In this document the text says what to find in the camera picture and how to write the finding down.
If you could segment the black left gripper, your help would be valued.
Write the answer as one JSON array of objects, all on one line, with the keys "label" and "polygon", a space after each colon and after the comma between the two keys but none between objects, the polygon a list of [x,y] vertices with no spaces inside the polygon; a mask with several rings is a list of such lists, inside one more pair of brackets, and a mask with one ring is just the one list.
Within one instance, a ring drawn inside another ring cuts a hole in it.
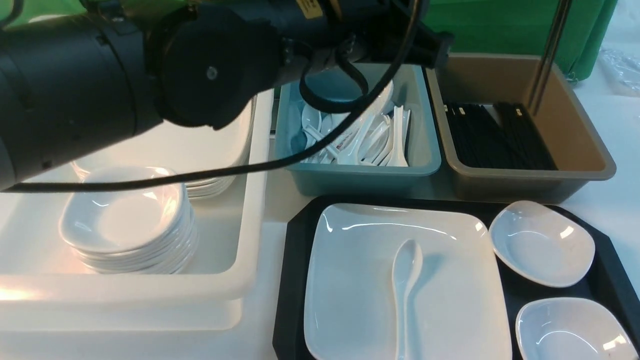
[{"label": "black left gripper", "polygon": [[454,35],[423,23],[428,0],[295,0],[299,10],[282,30],[286,64],[306,57],[316,67],[331,68],[339,59],[389,64],[415,20],[414,38],[404,64],[438,68],[446,63]]}]

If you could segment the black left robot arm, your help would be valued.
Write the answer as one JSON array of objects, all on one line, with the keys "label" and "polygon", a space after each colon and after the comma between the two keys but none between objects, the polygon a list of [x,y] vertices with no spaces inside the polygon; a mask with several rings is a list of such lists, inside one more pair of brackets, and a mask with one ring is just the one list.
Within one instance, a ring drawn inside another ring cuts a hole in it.
[{"label": "black left robot arm", "polygon": [[[450,32],[427,0],[83,0],[82,14],[1,21],[1,191],[115,192],[291,166],[329,146],[403,64],[443,66]],[[348,116],[276,161],[113,183],[29,182],[163,120],[230,125],[263,91],[299,82],[315,109]]]}]

